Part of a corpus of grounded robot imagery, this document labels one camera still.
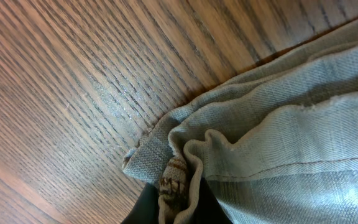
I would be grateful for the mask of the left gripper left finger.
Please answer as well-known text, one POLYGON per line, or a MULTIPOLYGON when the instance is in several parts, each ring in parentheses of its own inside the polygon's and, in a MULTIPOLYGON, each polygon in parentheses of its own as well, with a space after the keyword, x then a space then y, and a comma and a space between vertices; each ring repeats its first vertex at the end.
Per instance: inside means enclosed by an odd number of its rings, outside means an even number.
POLYGON ((122 224, 158 224, 158 190, 146 184, 134 207, 122 224))

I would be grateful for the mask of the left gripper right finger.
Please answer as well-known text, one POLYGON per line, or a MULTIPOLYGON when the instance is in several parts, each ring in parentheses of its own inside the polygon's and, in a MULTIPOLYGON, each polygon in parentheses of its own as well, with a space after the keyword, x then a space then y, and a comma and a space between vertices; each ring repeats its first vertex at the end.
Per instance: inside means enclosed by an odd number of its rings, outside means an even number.
POLYGON ((232 224, 213 195, 205 178, 201 179, 199 200, 191 218, 192 224, 232 224))

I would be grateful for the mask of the light blue denim shorts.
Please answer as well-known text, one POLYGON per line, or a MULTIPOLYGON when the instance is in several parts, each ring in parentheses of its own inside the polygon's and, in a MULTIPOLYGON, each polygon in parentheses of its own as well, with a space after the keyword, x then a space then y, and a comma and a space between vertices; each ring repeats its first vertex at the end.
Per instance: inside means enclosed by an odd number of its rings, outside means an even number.
POLYGON ((202 178, 232 223, 358 223, 358 19, 163 116, 122 163, 191 223, 202 178))

